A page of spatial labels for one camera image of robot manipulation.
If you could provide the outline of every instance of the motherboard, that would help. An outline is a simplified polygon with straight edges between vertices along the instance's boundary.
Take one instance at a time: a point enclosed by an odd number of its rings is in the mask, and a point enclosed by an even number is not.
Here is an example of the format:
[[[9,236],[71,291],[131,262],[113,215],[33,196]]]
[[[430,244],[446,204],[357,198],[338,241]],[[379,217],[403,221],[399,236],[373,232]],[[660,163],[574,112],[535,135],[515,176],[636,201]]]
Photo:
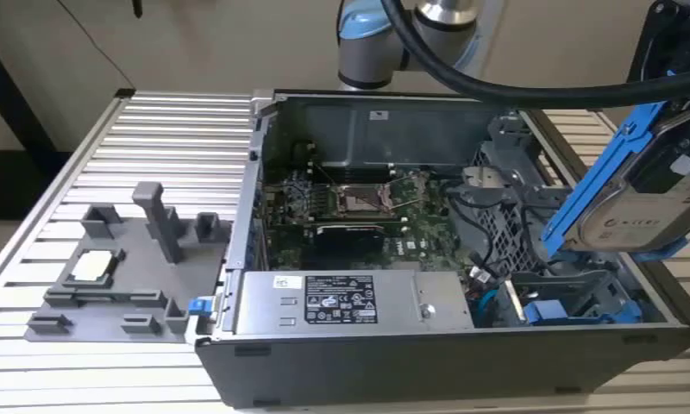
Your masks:
[[[265,186],[273,270],[470,268],[431,172],[391,169],[389,176],[338,184],[294,172]]]

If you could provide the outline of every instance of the blue clip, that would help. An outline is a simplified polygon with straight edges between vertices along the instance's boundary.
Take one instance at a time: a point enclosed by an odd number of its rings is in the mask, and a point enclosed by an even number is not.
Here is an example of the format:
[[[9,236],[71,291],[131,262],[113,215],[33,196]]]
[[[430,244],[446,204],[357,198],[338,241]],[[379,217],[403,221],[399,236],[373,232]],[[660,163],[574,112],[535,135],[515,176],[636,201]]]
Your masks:
[[[199,317],[211,316],[211,299],[195,298],[189,301],[189,314]]]

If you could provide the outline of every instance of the white wall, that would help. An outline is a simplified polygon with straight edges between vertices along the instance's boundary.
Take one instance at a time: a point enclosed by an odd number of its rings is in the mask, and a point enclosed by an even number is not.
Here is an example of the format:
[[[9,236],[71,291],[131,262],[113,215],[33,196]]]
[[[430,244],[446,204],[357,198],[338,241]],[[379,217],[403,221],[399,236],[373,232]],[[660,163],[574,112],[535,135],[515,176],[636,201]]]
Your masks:
[[[338,85],[337,0],[145,0],[139,20],[130,0],[63,1],[139,89]],[[651,0],[507,1],[487,79],[623,80]],[[55,1],[0,0],[0,57],[57,145],[73,148],[126,84]],[[445,91],[421,73],[398,76],[393,87]]]

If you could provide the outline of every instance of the black cable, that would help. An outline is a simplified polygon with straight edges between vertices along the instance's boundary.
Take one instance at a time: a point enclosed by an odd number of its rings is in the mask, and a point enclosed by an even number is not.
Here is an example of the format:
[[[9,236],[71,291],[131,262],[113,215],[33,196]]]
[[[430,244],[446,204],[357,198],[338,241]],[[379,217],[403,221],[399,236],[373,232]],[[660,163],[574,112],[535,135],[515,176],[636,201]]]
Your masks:
[[[470,202],[465,201],[458,194],[450,194],[450,196],[454,198],[454,200],[459,204],[465,205],[466,207],[469,207],[471,209],[478,209],[478,210],[490,209],[491,207],[495,207],[497,205],[503,203],[503,200],[498,200],[495,203],[490,203],[490,204],[475,204],[475,203],[470,203]]]
[[[495,273],[495,271],[493,271],[493,269],[490,269],[487,267],[487,260],[490,259],[491,254],[493,254],[493,238],[491,238],[491,234],[485,229],[485,227],[477,221],[474,221],[470,217],[467,217],[465,215],[465,213],[459,210],[459,207],[458,207],[458,204],[455,203],[454,197],[447,197],[447,203],[450,204],[451,210],[458,215],[459,220],[462,220],[467,225],[473,226],[481,233],[483,233],[485,240],[486,240],[486,243],[487,243],[487,249],[485,251],[483,258],[481,258],[481,263],[475,263],[475,264],[478,265],[478,267],[481,269],[483,269],[493,276],[494,279],[499,280],[501,279],[499,275]]]
[[[643,82],[583,88],[519,88],[470,78],[429,49],[410,19],[403,17],[401,1],[381,0],[381,3],[401,43],[425,71],[455,92],[481,101],[519,108],[608,108],[690,96],[690,72]]]
[[[77,16],[71,13],[71,11],[69,10],[69,8],[66,7],[66,5],[63,4],[63,1],[62,0],[55,0],[55,2],[58,3],[58,5],[61,6],[61,8],[63,9],[63,11],[66,12],[66,14],[71,17],[71,20],[77,23],[77,26],[79,26],[79,29],[81,31],[83,32],[83,35],[87,37],[89,39],[89,42],[91,43],[91,46],[94,47],[94,49],[102,54],[102,56],[105,56],[105,59],[107,62],[110,62],[110,65],[114,66],[114,69],[117,70],[117,72],[121,74],[121,76],[125,78],[125,80],[127,81],[127,84],[130,85],[130,88],[135,89],[135,85],[133,84],[130,78],[127,78],[127,75],[125,74],[125,72],[122,71],[122,69],[117,66],[117,64],[114,63],[114,60],[107,56],[107,54],[105,53],[105,51],[102,50],[102,48],[99,47],[99,45],[97,45],[97,42],[94,41],[94,38],[91,37],[91,34],[89,34],[86,28],[83,27],[83,25],[81,24],[79,22],[79,19],[77,18]]]
[[[341,0],[341,4],[337,6],[337,20],[334,21],[334,36],[337,37],[337,46],[341,45],[341,18],[343,6],[345,0]]]
[[[537,250],[534,249],[534,241],[531,240],[531,233],[529,232],[529,222],[526,221],[526,210],[529,208],[522,205],[518,209],[518,220],[521,221],[521,238],[525,241],[526,244],[526,251],[533,256],[537,263],[539,263],[539,266],[542,266],[543,270],[551,275],[557,276],[557,273],[551,270],[550,264],[542,260],[539,257],[539,254],[537,253]]]

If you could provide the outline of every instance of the warning label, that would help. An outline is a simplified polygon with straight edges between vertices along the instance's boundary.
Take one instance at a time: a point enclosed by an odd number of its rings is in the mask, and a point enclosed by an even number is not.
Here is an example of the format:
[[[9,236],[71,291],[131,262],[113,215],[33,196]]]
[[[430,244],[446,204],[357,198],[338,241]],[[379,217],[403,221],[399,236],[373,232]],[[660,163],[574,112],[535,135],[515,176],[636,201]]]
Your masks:
[[[307,323],[378,323],[373,276],[307,276]]]

